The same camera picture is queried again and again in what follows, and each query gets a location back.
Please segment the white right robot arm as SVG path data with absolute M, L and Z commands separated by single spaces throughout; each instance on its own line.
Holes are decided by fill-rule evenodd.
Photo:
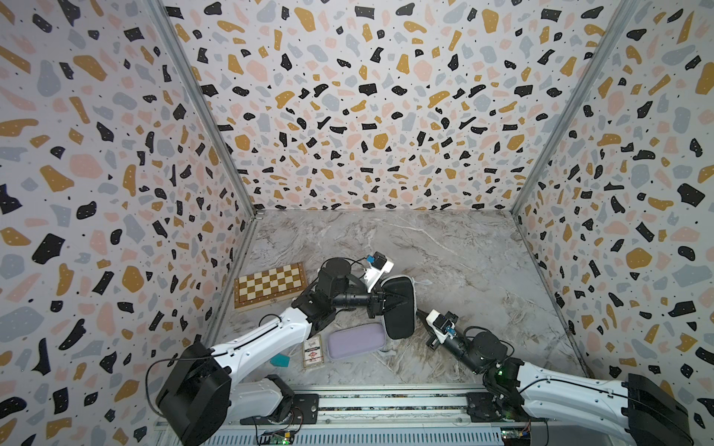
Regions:
M 556 420 L 616 437 L 630 445 L 692 445 L 687 410 L 652 380 L 624 381 L 557 373 L 509 356 L 489 331 L 466 337 L 453 327 L 429 330 L 428 345 L 445 348 L 490 396 L 479 404 L 483 420 Z

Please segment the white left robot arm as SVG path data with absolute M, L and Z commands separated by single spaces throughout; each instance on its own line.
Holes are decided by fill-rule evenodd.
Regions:
M 213 347 L 196 342 L 173 360 L 173 369 L 155 407 L 183 445 L 200 445 L 234 417 L 276 425 L 290 424 L 294 391 L 278 376 L 258 382 L 245 378 L 282 351 L 316 336 L 340 310 L 364 307 L 381 316 L 392 338 L 410 336 L 414 323 L 414 286 L 406 277 L 384 279 L 390 261 L 367 257 L 364 277 L 353 274 L 354 261 L 330 258 L 290 306 L 269 323 Z

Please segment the lilac zippered umbrella sleeve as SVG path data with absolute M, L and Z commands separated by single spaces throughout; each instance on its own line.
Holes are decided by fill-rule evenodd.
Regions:
M 378 351 L 386 343 L 384 327 L 380 323 L 368 323 L 330 334 L 327 338 L 327 353 L 333 361 L 347 360 Z

